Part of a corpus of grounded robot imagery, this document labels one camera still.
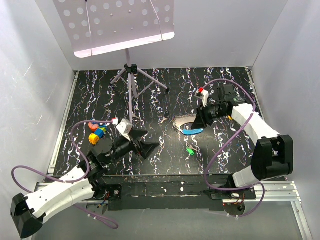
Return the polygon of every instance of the perforated metal panel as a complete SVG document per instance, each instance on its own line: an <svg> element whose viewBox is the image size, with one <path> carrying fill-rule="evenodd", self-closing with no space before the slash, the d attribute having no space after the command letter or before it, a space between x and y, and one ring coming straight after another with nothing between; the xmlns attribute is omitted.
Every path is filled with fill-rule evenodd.
<svg viewBox="0 0 320 240"><path fill-rule="evenodd" d="M53 0L79 58L169 40L174 0Z"/></svg>

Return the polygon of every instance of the gray floor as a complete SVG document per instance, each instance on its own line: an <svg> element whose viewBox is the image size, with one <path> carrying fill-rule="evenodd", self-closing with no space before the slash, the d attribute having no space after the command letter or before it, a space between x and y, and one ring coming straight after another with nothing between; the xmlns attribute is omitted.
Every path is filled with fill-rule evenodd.
<svg viewBox="0 0 320 240"><path fill-rule="evenodd" d="M107 211L106 215L119 222L119 229L70 207L50 219L32 240L302 239L290 202L264 202L254 214L239 220L200 209Z"/></svg>

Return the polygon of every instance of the white wall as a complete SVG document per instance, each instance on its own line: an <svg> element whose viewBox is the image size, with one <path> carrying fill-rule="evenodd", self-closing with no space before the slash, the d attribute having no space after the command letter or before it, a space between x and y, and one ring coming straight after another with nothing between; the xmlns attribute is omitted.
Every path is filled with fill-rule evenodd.
<svg viewBox="0 0 320 240"><path fill-rule="evenodd" d="M13 240L19 235L10 207L22 190L11 169L48 170L73 71L34 1L0 0L0 6L0 238ZM42 179L24 170L16 174L30 190Z"/></svg>
<svg viewBox="0 0 320 240"><path fill-rule="evenodd" d="M53 0L35 1L73 70L123 67L124 51L75 57ZM135 47L131 59L140 68L252 66L287 1L175 0L175 37Z"/></svg>
<svg viewBox="0 0 320 240"><path fill-rule="evenodd" d="M253 66L267 122L294 141L294 170L313 238L320 239L320 2L289 0Z"/></svg>

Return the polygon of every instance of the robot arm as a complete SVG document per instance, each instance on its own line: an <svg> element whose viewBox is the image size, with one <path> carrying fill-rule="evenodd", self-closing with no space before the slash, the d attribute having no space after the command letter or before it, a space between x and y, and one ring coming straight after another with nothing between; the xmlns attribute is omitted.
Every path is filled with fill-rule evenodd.
<svg viewBox="0 0 320 240"><path fill-rule="evenodd" d="M110 193L109 200L118 198L113 195L114 191L111 191L114 186L107 185L102 179L108 172L108 165L131 151L146 159L160 145L158 142L140 141L148 132L132 128L132 124L125 119L120 127L123 129L120 130L122 136L114 143L109 138L103 138L89 151L87 158L90 172L86 178L74 183L53 182L36 192L27 195L19 193L13 197L10 214L22 239L38 232L43 224L57 213L83 200L99 199L107 192ZM60 179L76 180L86 171L86 162L82 161Z"/></svg>
<svg viewBox="0 0 320 240"><path fill-rule="evenodd" d="M219 100L216 104L207 102L208 92L199 89L196 97L203 104L197 108L196 119L191 129L204 129L211 126L216 118L231 116L241 126L253 113L253 117L244 130L255 145L250 166L231 174L226 188L240 188L256 184L262 180L290 175L293 172L293 139L289 135L280 135L273 130L253 106L238 97L230 84L217 89Z"/></svg>

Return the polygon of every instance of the green object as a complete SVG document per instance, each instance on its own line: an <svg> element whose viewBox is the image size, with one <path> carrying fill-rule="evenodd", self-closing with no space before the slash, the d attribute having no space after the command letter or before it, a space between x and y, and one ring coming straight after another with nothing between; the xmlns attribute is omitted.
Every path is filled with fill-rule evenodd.
<svg viewBox="0 0 320 240"><path fill-rule="evenodd" d="M190 148L186 148L187 152L192 156L192 155L195 155L195 152L190 149Z"/></svg>

